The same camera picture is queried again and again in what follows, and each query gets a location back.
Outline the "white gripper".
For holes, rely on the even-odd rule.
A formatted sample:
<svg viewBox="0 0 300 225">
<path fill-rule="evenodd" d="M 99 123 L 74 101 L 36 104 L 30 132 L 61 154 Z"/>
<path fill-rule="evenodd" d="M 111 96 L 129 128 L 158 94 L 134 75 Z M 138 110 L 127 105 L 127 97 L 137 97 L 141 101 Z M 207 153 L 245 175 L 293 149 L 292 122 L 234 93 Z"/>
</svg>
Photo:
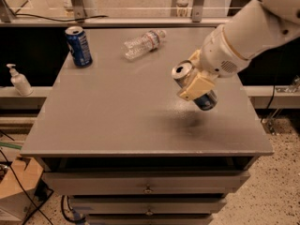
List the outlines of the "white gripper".
<svg viewBox="0 0 300 225">
<path fill-rule="evenodd" d="M 182 79 L 182 88 L 177 96 L 185 101 L 194 100 L 211 91 L 216 86 L 216 75 L 231 77 L 249 65 L 249 60 L 236 52 L 229 43 L 223 25 L 219 25 L 205 38 L 201 48 L 188 61 L 195 68 L 202 67 L 206 71 L 193 70 Z"/>
</svg>

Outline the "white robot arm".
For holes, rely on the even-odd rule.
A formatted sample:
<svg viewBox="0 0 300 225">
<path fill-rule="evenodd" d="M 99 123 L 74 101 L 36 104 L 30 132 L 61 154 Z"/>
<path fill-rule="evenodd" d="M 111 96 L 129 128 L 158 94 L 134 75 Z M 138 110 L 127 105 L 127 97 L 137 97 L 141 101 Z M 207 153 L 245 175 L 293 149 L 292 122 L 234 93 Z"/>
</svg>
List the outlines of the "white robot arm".
<svg viewBox="0 0 300 225">
<path fill-rule="evenodd" d="M 259 54 L 299 38 L 299 13 L 300 0 L 251 0 L 184 62 L 191 73 L 177 96 L 199 98 L 215 87 L 218 77 L 231 77 Z"/>
</svg>

